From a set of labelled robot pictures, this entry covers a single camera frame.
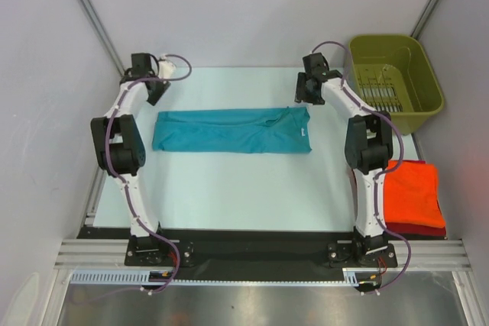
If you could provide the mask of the teal t shirt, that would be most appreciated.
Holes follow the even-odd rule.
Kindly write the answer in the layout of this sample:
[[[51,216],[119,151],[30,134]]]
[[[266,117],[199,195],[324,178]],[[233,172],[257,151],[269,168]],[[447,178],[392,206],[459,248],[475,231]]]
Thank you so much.
[[[180,153],[308,154],[305,107],[161,111],[152,149]]]

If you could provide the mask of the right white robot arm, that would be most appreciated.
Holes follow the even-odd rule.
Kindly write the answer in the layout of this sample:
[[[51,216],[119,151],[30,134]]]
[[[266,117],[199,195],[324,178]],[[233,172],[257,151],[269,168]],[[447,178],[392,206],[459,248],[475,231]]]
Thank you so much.
[[[352,256],[370,266],[387,249],[384,220],[384,171],[393,156],[393,132],[388,113],[364,102],[321,53],[303,58],[298,73],[296,102],[333,106],[346,120],[345,160],[355,175],[357,214]]]

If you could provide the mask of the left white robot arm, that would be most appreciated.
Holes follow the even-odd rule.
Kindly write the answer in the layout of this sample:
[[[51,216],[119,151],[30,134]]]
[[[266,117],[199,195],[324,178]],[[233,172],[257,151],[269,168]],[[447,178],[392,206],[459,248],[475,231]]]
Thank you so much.
[[[160,222],[149,208],[140,170],[146,162],[146,150],[136,117],[145,104],[156,105],[170,84],[161,79],[161,64],[150,53],[133,53],[131,67],[119,83],[119,92],[111,108],[90,122],[92,140],[99,167],[117,183],[130,215],[128,251],[154,265],[169,255],[168,245],[157,235]]]

